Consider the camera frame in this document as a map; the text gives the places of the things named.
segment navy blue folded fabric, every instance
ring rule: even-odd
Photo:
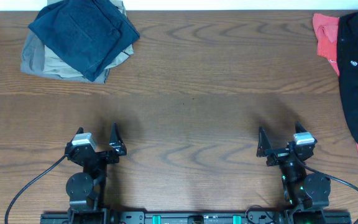
[[[140,37],[108,0],[64,0],[51,4],[39,12],[29,29],[91,82]]]

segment wooden tabletop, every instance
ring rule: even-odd
[[[63,155],[78,127],[104,150],[113,121],[128,148],[108,168],[113,207],[280,206],[280,169],[255,156],[258,127],[281,147],[295,121],[319,141],[308,165],[358,186],[356,144],[337,76],[316,55],[313,13],[128,12],[141,34],[135,54],[97,85],[21,73],[27,25],[37,13],[0,12],[0,223],[13,196]],[[22,194],[10,223],[67,210],[66,181],[81,171],[62,162]],[[329,200],[329,209],[358,217],[355,190],[332,182]]]

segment wire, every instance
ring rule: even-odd
[[[305,168],[305,169],[307,169],[307,170],[310,170],[310,171],[312,171],[312,172],[314,172],[314,173],[317,173],[317,174],[323,174],[324,176],[326,176],[326,177],[329,178],[329,179],[338,181],[339,183],[344,184],[344,185],[346,185],[346,186],[348,186],[348,187],[351,187],[351,188],[353,188],[354,190],[358,191],[358,187],[356,187],[355,185],[350,184],[350,183],[346,182],[345,180],[341,180],[341,179],[339,179],[339,178],[337,178],[337,177],[334,177],[334,176],[325,174],[325,173],[323,173],[323,172],[320,172],[320,171],[318,171],[318,170],[315,170],[315,169],[313,169],[313,168],[310,168],[310,167],[306,166],[306,164],[299,159],[299,157],[298,157],[298,155],[297,155],[296,153],[293,152],[293,155],[294,155],[296,161],[297,161],[303,168]]]
[[[255,224],[255,223],[249,220],[249,218],[248,218],[248,210],[249,210],[250,208],[253,208],[253,207],[264,208],[264,207],[262,207],[262,206],[260,206],[260,205],[251,205],[251,206],[246,210],[246,218],[248,219],[248,222],[251,223],[251,224]],[[271,217],[266,211],[265,211],[265,213],[266,213],[266,215],[269,217],[269,219],[273,220],[273,221],[271,221],[271,222],[269,222],[269,223],[266,223],[266,224],[275,223],[273,217]]]
[[[19,191],[19,193],[17,193],[17,195],[12,199],[11,204],[9,204],[6,213],[5,213],[5,224],[8,224],[7,222],[7,218],[9,216],[9,212],[11,211],[11,208],[13,206],[13,204],[15,204],[16,200],[19,198],[19,196],[27,189],[29,188],[35,181],[39,180],[41,177],[43,177],[45,174],[47,174],[49,171],[51,171],[53,168],[55,168],[57,165],[59,165],[59,163],[61,161],[63,161],[66,158],[66,156],[63,156],[62,158],[60,158],[56,163],[54,163],[54,165],[52,165],[51,167],[49,167],[47,170],[45,170],[42,174],[38,175],[38,177],[34,178],[33,180],[31,180],[26,186],[23,187],[22,190]]]

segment pink cloth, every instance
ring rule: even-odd
[[[339,69],[336,63],[338,25],[339,18],[337,17],[324,16],[318,13],[313,16],[313,28],[318,40],[317,54],[327,58],[339,76]]]

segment white background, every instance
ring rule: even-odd
[[[38,11],[47,0],[0,0],[0,11]],[[124,0],[127,10],[358,9],[358,0]]]

